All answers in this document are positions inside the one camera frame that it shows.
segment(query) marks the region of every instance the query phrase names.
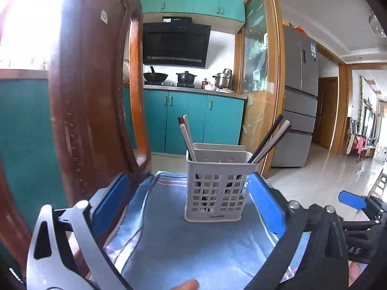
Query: ceiling light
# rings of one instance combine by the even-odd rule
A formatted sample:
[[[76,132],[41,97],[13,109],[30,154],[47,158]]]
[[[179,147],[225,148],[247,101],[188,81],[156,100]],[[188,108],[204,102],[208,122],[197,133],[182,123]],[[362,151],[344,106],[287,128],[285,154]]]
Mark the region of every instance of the ceiling light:
[[[384,32],[381,24],[379,23],[378,19],[376,18],[375,14],[371,10],[372,15],[369,18],[369,24],[374,34],[376,34],[380,38],[387,38],[386,33]]]

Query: refrigerator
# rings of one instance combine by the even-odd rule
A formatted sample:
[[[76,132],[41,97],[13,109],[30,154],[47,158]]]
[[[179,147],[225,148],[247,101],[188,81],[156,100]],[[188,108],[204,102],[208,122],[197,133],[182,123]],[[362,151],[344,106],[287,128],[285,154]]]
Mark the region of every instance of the refrigerator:
[[[303,167],[312,142],[319,89],[316,42],[283,26],[285,98],[283,116],[292,128],[275,148],[272,167]]]

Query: human hand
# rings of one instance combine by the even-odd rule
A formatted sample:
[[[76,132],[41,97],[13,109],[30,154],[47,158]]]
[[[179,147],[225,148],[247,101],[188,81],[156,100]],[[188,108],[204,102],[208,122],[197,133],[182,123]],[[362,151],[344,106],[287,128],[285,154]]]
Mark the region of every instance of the human hand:
[[[192,279],[187,281],[185,284],[181,285],[180,287],[173,288],[171,290],[198,290],[199,289],[199,283],[197,280]]]

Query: blue towel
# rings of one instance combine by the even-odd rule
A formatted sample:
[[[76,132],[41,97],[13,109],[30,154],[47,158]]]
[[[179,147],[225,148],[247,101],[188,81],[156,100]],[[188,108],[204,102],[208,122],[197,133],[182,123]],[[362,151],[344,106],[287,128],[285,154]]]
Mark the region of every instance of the blue towel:
[[[251,199],[238,222],[190,223],[184,220],[186,175],[156,178],[139,187],[106,247],[113,262],[126,262],[122,276],[135,290],[167,290],[192,278],[202,290],[246,287],[278,240]],[[306,233],[283,280],[294,275],[307,241]]]

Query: red bottle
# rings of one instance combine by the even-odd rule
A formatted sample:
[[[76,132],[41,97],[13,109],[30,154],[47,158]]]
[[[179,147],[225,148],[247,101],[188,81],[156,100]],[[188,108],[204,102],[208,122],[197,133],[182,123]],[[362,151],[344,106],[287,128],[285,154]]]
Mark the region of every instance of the red bottle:
[[[205,78],[202,82],[202,89],[204,89],[204,86],[208,85],[207,79]]]

